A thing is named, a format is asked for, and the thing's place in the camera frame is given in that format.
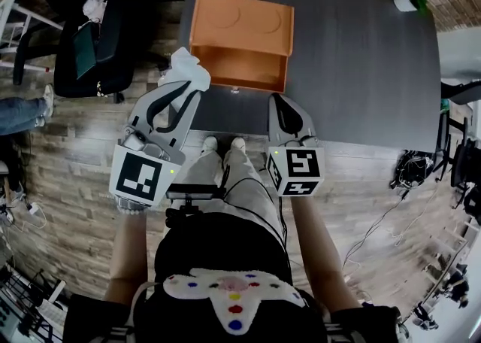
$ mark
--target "person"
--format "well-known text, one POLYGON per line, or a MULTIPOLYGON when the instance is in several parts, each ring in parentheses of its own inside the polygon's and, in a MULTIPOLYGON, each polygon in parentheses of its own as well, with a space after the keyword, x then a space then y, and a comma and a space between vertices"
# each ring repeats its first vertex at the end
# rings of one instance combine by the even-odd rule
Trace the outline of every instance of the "person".
MULTIPOLYGON (((146 214, 119 216, 104 299, 71 297, 64 342, 111 341, 119 334, 136 342, 160 336, 327 341, 328 334, 353 333, 366 342, 398 342, 395 310, 362 308, 344 282, 313 197, 292 198, 313 298, 292 286, 280 216, 245 148, 236 138, 225 155, 224 198, 193 202, 202 214, 176 221, 159 243, 157 284, 146 284, 146 214), (153 294, 146 300, 149 286, 153 294), (318 304, 334 324, 323 323, 318 304)), ((215 184, 222 165, 216 150, 217 140, 207 138, 183 182, 215 184)))
POLYGON ((53 88, 45 86, 40 99, 13 97, 0 99, 0 135, 11 135, 44 126, 45 119, 53 114, 53 88))
POLYGON ((459 308, 466 308, 469 300, 467 292, 469 291, 469 283, 464 275, 460 272, 454 272, 448 281, 444 284, 447 296, 456 303, 459 308))
POLYGON ((421 302, 414 308, 414 314, 422 321, 419 326, 424 330, 438 329, 437 323, 429 316, 428 312, 422 307, 421 302))
MULTIPOLYGON (((441 270, 433 265, 427 268, 435 278, 440 278, 443 272, 448 268, 448 261, 440 253, 436 255, 441 270)), ((467 282, 467 265, 457 264, 456 268, 449 269, 449 278, 444 281, 441 293, 449 297, 453 302, 459 303, 459 308, 467 307, 469 300, 467 292, 469 291, 469 283, 467 282)))

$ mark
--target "white pants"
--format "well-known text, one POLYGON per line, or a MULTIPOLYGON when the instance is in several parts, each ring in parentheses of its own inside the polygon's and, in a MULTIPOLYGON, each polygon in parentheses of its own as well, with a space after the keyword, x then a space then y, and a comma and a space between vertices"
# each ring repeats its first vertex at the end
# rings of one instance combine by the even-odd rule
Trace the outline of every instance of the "white pants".
MULTIPOLYGON (((280 224, 279 214, 277 209, 272 203, 267 192, 265 191, 264 184, 250 162, 249 157, 242 151, 233 148, 225 155, 225 164, 230 165, 230 173, 228 176, 227 184, 225 188, 229 191, 238 181, 243 178, 254 178, 259 181, 257 183, 252 180, 245 180, 240 182, 225 198, 225 201, 229 204, 236 205, 250 209, 252 212, 257 213, 260 217, 266 220, 277 231, 279 236, 283 237, 282 226, 280 224)), ((194 165, 187 172, 186 178, 182 181, 184 184, 216 184, 216 176, 222 167, 222 160, 215 151, 205 153, 198 158, 194 165)), ((213 200, 196 200, 192 204, 199 207, 204 213, 224 213, 227 215, 233 215, 242 219, 253 221, 260 226, 266 228, 279 243, 282 244, 279 237, 275 234, 270 226, 264 221, 257 218, 256 215, 251 214, 248 211, 237 209, 232 205, 227 204, 221 199, 213 200)), ((173 208, 179 208, 182 202, 177 200, 173 208)))

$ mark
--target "human arm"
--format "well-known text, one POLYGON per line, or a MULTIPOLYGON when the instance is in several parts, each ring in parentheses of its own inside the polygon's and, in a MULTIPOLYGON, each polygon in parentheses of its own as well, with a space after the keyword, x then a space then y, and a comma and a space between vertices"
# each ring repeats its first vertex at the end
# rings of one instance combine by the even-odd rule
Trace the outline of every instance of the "human arm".
POLYGON ((464 283, 464 278, 462 278, 461 280, 456 281, 456 282, 453 283, 453 284, 449 284, 448 288, 451 290, 452 288, 458 286, 459 284, 463 284, 463 283, 464 283))
POLYGON ((120 215, 104 300, 130 305, 139 286, 147 281, 146 230, 146 214, 120 215))
POLYGON ((314 298, 332 313, 361 305, 344 282, 339 254, 314 198, 293 197, 292 212, 314 298))

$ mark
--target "white pot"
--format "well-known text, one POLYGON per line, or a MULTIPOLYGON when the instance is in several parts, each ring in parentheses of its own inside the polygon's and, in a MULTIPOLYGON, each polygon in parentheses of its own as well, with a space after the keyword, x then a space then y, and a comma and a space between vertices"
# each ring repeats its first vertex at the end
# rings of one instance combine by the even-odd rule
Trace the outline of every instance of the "white pot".
POLYGON ((416 11, 417 10, 410 0, 394 0, 394 3, 400 11, 416 11))

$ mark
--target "white tissue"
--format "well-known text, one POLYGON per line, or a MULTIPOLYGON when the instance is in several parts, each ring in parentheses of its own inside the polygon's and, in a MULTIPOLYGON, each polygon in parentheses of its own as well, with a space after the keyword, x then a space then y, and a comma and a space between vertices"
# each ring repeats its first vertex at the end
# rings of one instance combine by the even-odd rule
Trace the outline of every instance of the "white tissue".
POLYGON ((199 59, 191 55, 185 47, 181 47, 172 54, 171 67, 164 77, 161 77, 157 83, 160 87, 164 83, 176 81, 190 81, 190 85, 186 91, 173 102, 172 106, 175 111, 179 111, 186 98, 194 90, 205 92, 210 86, 210 74, 205 68, 198 65, 199 59))
POLYGON ((82 7, 83 15, 92 22, 102 23, 106 6, 104 0, 86 0, 82 7))

